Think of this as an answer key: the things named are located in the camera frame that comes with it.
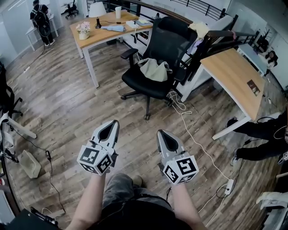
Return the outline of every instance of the table lamp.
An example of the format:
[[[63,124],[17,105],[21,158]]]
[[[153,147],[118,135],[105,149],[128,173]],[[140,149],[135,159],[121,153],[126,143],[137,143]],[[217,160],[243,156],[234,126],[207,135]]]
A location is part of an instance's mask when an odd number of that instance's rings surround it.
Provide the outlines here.
[[[103,2],[95,2],[90,5],[89,17],[97,18],[97,24],[95,26],[96,29],[101,28],[101,24],[100,24],[98,17],[105,15],[105,14],[106,14],[106,10],[103,5]]]

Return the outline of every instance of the white cup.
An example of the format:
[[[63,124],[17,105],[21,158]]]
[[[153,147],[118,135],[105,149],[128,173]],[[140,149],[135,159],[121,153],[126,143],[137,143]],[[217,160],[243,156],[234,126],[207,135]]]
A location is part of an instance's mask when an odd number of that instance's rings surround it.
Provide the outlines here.
[[[121,18],[121,9],[122,9],[121,6],[115,7],[115,13],[116,13],[116,18],[117,18],[117,19],[120,19],[120,18]]]

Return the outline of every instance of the flower vase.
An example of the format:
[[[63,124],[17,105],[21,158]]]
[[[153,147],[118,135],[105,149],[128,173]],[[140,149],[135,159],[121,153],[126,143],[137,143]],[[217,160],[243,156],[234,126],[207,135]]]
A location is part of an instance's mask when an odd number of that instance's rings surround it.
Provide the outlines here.
[[[80,34],[79,34],[79,39],[80,39],[80,40],[85,40],[85,39],[89,38],[89,36],[90,36],[90,33],[89,33],[89,32],[80,33]]]

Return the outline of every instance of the hand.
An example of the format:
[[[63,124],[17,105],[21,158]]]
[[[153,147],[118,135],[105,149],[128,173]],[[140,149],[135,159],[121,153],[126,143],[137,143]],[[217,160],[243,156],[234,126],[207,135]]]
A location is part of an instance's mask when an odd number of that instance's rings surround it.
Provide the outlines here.
[[[285,130],[285,141],[288,144],[288,127],[286,127],[286,130]]]

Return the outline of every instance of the backpack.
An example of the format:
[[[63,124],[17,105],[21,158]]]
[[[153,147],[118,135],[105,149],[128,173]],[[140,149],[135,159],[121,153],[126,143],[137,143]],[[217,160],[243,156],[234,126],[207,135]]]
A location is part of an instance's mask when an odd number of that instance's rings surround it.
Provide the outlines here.
[[[37,25],[38,32],[43,37],[47,37],[51,33],[51,28],[47,22],[47,15],[41,11],[42,5],[39,6],[38,11],[32,10],[34,13],[34,22]]]

